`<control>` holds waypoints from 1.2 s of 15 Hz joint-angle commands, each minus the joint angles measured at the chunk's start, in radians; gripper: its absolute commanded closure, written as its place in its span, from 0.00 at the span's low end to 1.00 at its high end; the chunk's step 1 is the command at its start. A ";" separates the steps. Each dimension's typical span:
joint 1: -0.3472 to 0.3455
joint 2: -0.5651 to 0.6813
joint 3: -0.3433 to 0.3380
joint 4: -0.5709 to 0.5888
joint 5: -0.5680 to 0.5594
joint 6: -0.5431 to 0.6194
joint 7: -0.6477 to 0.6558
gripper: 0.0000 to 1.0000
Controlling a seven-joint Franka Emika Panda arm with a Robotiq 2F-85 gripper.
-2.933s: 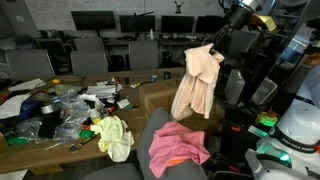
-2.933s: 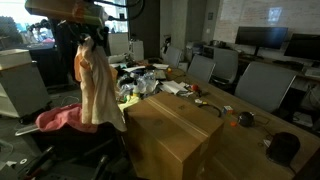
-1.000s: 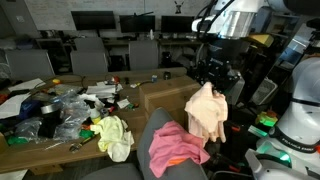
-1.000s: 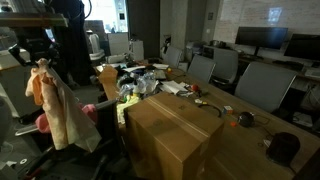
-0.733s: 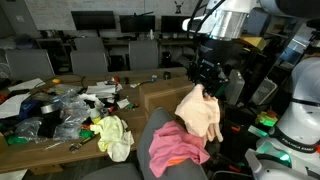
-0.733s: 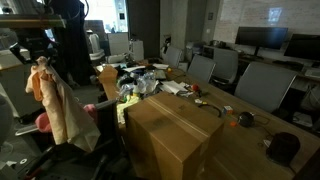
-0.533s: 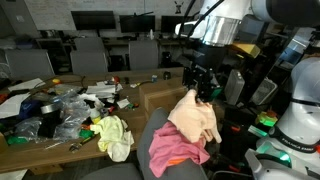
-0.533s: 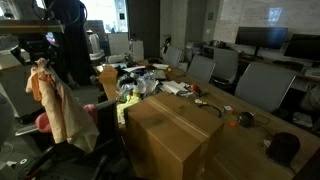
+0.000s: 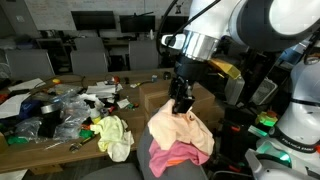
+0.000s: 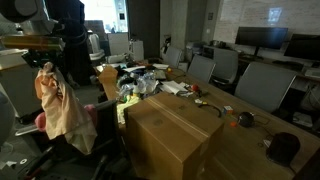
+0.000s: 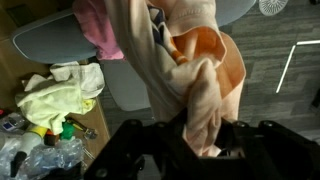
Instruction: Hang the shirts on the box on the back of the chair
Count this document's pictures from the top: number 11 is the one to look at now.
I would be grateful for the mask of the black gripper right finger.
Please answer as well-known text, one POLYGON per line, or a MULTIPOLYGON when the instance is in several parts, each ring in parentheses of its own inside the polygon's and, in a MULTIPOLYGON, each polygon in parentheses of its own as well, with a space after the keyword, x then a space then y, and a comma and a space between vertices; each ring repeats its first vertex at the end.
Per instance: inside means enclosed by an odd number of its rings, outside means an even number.
POLYGON ((222 120, 215 145, 230 180, 320 180, 319 145, 285 126, 264 120, 257 127, 222 120))

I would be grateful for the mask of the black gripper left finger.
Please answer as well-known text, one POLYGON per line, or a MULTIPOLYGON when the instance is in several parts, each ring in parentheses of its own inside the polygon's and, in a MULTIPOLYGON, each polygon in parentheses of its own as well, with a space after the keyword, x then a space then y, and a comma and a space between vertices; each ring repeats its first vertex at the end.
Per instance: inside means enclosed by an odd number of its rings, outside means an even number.
POLYGON ((196 180, 200 161, 182 138, 187 110, 169 123, 144 126, 140 120, 126 120, 85 172, 84 180, 137 180, 144 168, 144 156, 151 155, 161 180, 196 180))

